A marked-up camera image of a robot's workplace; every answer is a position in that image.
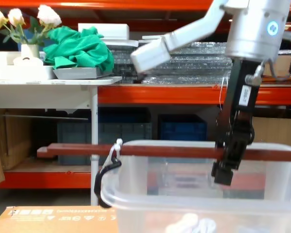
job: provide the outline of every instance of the white table leg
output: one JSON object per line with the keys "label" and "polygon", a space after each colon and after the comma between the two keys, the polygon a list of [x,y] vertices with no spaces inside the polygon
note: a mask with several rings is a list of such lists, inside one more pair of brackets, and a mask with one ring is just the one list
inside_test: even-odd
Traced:
{"label": "white table leg", "polygon": [[[98,88],[90,87],[91,110],[92,110],[92,144],[98,144]],[[98,172],[99,156],[93,154],[91,157],[91,205],[97,205],[97,198],[94,194],[95,177]]]}

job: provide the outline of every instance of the gray storage bin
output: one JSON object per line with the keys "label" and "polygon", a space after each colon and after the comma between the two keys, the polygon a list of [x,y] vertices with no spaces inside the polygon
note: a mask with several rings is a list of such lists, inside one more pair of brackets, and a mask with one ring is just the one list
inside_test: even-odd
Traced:
{"label": "gray storage bin", "polygon": [[[92,143],[91,123],[60,122],[57,126],[59,143]],[[152,138],[151,123],[99,123],[98,143],[113,144],[118,138],[123,142]],[[99,158],[103,164],[105,157]],[[61,165],[90,165],[89,156],[58,156]]]}

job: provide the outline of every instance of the white shelf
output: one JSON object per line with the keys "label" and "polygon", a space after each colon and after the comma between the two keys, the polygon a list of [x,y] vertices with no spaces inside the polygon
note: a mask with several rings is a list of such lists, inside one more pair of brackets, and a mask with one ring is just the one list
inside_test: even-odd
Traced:
{"label": "white shelf", "polygon": [[94,80],[0,80],[0,108],[90,109],[90,89],[122,77]]}

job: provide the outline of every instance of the flower vase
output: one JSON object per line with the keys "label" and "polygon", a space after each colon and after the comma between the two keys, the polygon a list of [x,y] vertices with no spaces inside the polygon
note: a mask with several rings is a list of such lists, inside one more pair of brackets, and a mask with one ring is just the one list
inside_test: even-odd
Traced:
{"label": "flower vase", "polygon": [[38,45],[27,45],[27,44],[21,45],[21,57],[23,57],[23,58],[36,57],[36,58],[40,59],[39,46]]}

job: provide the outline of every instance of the white box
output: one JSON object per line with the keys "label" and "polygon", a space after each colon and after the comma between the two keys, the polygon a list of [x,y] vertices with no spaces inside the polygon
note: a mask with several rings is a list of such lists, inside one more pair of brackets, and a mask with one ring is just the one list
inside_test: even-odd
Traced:
{"label": "white box", "polygon": [[[138,146],[178,146],[214,148],[214,142],[151,141],[140,140],[125,145]],[[253,143],[249,149],[291,151],[290,146],[273,143]],[[212,163],[208,164],[162,164],[151,163],[147,157],[121,156],[122,166],[106,173],[102,179],[101,197],[109,205],[117,208],[119,233],[164,233],[171,224],[177,223],[185,214],[194,213],[198,219],[212,219],[217,233],[240,233],[241,229],[259,233],[286,233],[291,229],[291,162],[242,161],[238,172],[234,172],[232,181],[246,184],[246,199],[243,197],[222,196],[226,186],[213,183],[202,185],[202,189],[180,187],[173,192],[166,191],[166,184],[161,177],[172,171],[181,170],[181,175],[192,168],[196,172],[211,172]],[[256,170],[262,163],[265,169]],[[148,194],[153,184],[148,177],[156,177],[159,193]],[[263,199],[256,199],[254,186],[258,179],[263,179]]]}
{"label": "white box", "polygon": [[81,32],[83,29],[95,27],[98,33],[103,35],[106,40],[129,40],[129,26],[120,23],[79,23],[78,29]]}

